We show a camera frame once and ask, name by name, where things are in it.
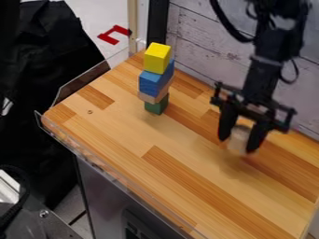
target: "wooden block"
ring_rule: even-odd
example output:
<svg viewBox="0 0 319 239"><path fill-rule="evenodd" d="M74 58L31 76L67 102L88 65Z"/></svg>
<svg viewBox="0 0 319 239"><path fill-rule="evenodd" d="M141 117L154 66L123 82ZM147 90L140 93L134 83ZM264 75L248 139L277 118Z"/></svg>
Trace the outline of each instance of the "wooden block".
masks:
<svg viewBox="0 0 319 239"><path fill-rule="evenodd" d="M148 71L142 72L140 75L140 92L148 94L152 97L158 97L160 91L173 77L173 72L174 60L170 60L170 63L163 75Z"/></svg>
<svg viewBox="0 0 319 239"><path fill-rule="evenodd" d="M161 115L169 103L169 93L158 103L150 104L146 102L145 109L151 113Z"/></svg>
<svg viewBox="0 0 319 239"><path fill-rule="evenodd" d="M170 79L170 81L164 86L163 89L161 89L161 91L159 92L159 95L157 97L153 97L150 96L148 94L145 94L143 92L138 92L138 97L145 102L148 102L150 104L155 104L160 102L165 96L166 94L169 92L170 86L173 83L173 78Z"/></svg>
<svg viewBox="0 0 319 239"><path fill-rule="evenodd" d="M170 58L170 46L153 42L145 53L144 69L162 75L170 62Z"/></svg>

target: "black pole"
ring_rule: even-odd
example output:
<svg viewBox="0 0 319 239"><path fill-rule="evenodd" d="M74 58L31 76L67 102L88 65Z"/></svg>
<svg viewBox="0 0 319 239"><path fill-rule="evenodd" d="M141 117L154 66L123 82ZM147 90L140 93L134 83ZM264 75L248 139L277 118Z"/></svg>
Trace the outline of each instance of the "black pole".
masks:
<svg viewBox="0 0 319 239"><path fill-rule="evenodd" d="M166 43L169 0L150 0L148 9L147 46L152 42Z"/></svg>

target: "yellow block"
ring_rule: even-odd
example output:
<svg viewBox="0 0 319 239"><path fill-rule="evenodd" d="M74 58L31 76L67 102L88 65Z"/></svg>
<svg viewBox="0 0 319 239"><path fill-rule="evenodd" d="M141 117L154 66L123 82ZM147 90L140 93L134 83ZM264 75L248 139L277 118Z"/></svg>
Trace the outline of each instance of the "yellow block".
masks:
<svg viewBox="0 0 319 239"><path fill-rule="evenodd" d="M144 58L144 69L146 71L164 74L171 58L171 46L159 43L151 43Z"/></svg>

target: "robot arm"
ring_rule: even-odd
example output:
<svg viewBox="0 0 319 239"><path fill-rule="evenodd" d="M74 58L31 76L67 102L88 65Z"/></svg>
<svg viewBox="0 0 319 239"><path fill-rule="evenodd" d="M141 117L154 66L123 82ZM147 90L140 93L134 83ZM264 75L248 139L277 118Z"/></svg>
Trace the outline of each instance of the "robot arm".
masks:
<svg viewBox="0 0 319 239"><path fill-rule="evenodd" d="M216 83L211 104L220 108L218 137L221 141L229 138L237 118L244 116L255 122L249 135L246 152L260 147L271 130L287 133L296 110L281 105L272 99L279 80L292 84L296 79L287 80L282 76L284 63L298 57L303 46L303 33L311 7L308 0L251 0L247 14L257 21L256 36L247 38L230 23L216 0L211 0L216 15L228 32L237 40L253 42L255 54L242 89L235 89L221 82ZM254 6L255 16L249 6ZM227 99L220 97L220 92ZM278 112L285 113L285 119L277 119Z"/></svg>

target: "wood grain surface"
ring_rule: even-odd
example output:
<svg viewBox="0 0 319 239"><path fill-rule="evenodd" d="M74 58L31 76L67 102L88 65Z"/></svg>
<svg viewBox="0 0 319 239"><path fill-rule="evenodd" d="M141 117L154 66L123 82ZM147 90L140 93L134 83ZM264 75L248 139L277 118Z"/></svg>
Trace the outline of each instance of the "wood grain surface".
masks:
<svg viewBox="0 0 319 239"><path fill-rule="evenodd" d="M156 116L137 97L142 70L140 52L43 123L194 238L303 238L319 195L318 144L274 132L258 153L233 156L216 137L209 86L176 70L170 104Z"/></svg>

